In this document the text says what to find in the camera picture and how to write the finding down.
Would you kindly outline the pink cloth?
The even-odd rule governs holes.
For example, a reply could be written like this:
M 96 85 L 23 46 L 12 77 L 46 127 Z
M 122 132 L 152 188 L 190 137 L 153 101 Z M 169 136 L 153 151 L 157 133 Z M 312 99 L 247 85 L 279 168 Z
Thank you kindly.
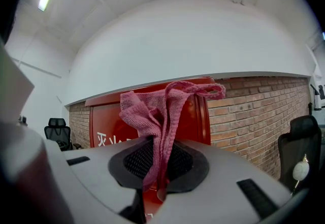
M 153 138 L 153 163 L 143 180 L 144 191 L 154 183 L 159 187 L 166 186 L 167 165 L 181 111 L 187 99 L 195 94 L 208 100 L 222 100 L 226 88 L 218 83 L 174 81 L 165 89 L 154 92 L 121 94 L 120 118 L 136 129 L 140 138 Z

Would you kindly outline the black padded office chair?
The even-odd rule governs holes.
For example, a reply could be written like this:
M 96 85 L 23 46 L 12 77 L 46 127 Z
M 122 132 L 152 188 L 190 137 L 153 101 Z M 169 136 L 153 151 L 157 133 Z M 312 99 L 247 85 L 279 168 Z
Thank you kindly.
M 321 130 L 311 115 L 293 119 L 289 128 L 288 133 L 278 138 L 280 182 L 294 195 L 302 189 L 310 188 L 319 174 Z M 305 154 L 310 170 L 307 177 L 294 189 L 296 181 L 293 179 L 293 169 Z

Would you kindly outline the white ball on stick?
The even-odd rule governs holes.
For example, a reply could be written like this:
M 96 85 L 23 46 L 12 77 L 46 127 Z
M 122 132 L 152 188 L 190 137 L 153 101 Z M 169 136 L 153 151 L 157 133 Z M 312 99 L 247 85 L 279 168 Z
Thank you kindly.
M 309 161 L 307 155 L 305 154 L 303 159 L 298 162 L 292 172 L 292 177 L 296 181 L 294 189 L 296 189 L 300 182 L 302 182 L 308 175 L 310 170 Z

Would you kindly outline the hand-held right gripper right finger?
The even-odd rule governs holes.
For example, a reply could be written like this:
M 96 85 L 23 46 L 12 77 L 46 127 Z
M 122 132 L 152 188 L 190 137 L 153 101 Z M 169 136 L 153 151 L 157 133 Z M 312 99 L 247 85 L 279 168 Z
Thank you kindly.
M 194 190 L 168 194 L 149 224 L 255 224 L 261 218 L 238 186 L 253 180 L 280 208 L 290 198 L 290 191 L 279 181 L 236 153 L 183 140 L 201 152 L 209 162 L 207 177 Z

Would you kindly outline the red fire extinguisher box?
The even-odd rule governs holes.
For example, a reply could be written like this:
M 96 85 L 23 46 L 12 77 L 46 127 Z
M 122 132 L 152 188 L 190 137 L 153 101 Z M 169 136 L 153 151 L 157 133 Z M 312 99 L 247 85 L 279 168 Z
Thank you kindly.
M 86 101 L 85 106 L 90 108 L 90 147 L 113 145 L 138 137 L 137 131 L 119 117 L 121 94 L 121 91 L 114 92 Z M 182 108 L 175 139 L 211 144 L 205 98 L 195 94 L 187 99 Z

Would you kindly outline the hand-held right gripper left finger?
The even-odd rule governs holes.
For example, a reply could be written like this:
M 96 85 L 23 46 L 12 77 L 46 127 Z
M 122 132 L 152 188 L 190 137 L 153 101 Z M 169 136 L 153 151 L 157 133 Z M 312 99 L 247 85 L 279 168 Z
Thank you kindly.
M 45 151 L 64 200 L 59 224 L 145 224 L 142 175 L 131 172 L 136 155 L 152 154 L 152 141 L 135 139 L 99 148 Z

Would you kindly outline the black mesh office chair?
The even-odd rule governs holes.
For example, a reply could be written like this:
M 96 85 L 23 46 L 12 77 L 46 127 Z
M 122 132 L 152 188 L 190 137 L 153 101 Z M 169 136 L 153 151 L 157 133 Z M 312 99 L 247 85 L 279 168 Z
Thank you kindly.
M 71 129 L 63 118 L 50 118 L 44 132 L 46 139 L 56 142 L 61 151 L 82 149 L 80 144 L 72 142 Z

